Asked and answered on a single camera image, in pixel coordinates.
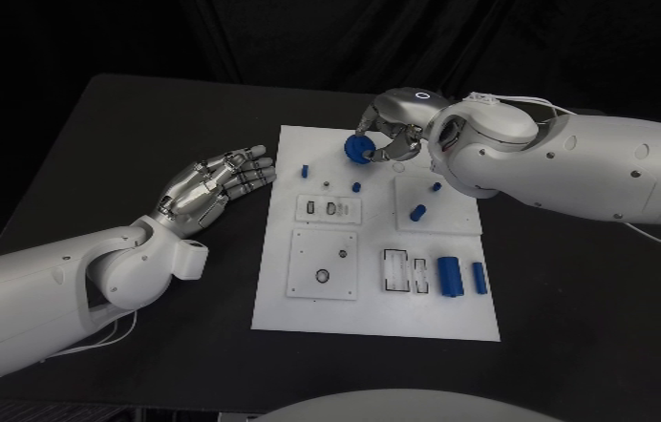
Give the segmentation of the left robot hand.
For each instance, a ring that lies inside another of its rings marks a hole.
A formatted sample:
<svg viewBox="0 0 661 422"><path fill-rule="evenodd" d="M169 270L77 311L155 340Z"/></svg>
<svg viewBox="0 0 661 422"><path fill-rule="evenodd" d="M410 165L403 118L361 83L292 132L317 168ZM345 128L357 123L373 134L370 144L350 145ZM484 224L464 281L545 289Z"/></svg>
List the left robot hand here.
<svg viewBox="0 0 661 422"><path fill-rule="evenodd" d="M217 221L229 204L276 180L266 146L229 151L191 164L168 184L152 219L187 239Z"/></svg>

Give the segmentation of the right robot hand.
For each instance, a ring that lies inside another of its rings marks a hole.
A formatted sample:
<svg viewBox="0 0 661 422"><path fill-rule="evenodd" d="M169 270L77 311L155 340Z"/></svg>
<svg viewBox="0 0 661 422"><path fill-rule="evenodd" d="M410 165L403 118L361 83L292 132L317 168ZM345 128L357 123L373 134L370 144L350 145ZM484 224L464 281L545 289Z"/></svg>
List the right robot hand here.
<svg viewBox="0 0 661 422"><path fill-rule="evenodd" d="M451 106L451 100L441 94L418 89L397 88L380 94L370 104L354 135L345 142L345 153L360 163L405 161L415 158L431 138L438 114ZM376 128L392 139L377 148L369 138Z"/></svg>

